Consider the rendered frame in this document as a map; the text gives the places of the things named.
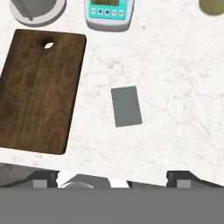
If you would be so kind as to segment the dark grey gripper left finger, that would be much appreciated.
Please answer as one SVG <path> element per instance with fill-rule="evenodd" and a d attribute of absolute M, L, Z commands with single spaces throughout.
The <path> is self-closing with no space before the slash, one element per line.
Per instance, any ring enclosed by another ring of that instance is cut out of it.
<path fill-rule="evenodd" d="M 57 188 L 57 171 L 35 171 L 27 178 L 12 182 L 5 187 L 17 188 Z"/>

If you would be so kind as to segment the grey rectangular sponge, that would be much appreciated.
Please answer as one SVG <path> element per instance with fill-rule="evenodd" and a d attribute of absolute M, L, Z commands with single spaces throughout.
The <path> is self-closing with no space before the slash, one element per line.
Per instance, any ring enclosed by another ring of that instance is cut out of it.
<path fill-rule="evenodd" d="M 143 122 L 136 86 L 112 88 L 111 96 L 116 127 L 137 125 Z"/>

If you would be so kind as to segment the grey pot on white base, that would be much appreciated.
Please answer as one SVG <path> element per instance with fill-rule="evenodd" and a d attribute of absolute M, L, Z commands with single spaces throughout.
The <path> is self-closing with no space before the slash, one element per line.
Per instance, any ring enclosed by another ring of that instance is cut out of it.
<path fill-rule="evenodd" d="M 66 7 L 67 0 L 10 0 L 12 16 L 28 27 L 41 27 L 55 22 Z"/>

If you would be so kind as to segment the teal and white kitchen scale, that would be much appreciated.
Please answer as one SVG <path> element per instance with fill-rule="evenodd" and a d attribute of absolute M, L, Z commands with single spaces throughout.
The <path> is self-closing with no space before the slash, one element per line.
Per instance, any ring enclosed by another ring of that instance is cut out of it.
<path fill-rule="evenodd" d="M 135 0 L 84 0 L 87 26 L 100 32 L 126 32 Z"/>

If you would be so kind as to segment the olive round jar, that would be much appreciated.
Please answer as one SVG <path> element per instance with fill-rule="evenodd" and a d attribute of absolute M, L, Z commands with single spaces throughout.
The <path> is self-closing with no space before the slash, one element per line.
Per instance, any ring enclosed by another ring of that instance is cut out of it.
<path fill-rule="evenodd" d="M 224 0 L 199 0 L 199 7 L 209 16 L 219 16 L 224 13 Z"/>

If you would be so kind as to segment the pale grey round knob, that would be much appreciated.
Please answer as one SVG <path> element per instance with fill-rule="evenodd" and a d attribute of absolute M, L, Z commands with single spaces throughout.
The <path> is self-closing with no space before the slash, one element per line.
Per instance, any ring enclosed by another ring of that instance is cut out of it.
<path fill-rule="evenodd" d="M 77 189 L 86 189 L 86 188 L 92 188 L 91 185 L 84 183 L 84 182 L 68 182 L 63 185 L 64 188 L 77 188 Z"/>

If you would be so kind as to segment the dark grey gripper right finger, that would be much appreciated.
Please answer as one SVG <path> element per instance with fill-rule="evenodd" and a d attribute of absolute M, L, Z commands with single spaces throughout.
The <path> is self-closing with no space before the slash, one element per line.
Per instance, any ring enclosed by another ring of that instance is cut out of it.
<path fill-rule="evenodd" d="M 170 188 L 222 188 L 222 185 L 200 179 L 190 171 L 168 171 L 166 178 L 166 186 Z"/>

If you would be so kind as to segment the dark wooden cutting board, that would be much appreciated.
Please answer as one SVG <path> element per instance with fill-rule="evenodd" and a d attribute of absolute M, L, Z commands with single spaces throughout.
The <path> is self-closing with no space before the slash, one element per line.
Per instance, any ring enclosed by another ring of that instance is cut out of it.
<path fill-rule="evenodd" d="M 66 151 L 87 37 L 17 29 L 0 75 L 0 147 Z"/>

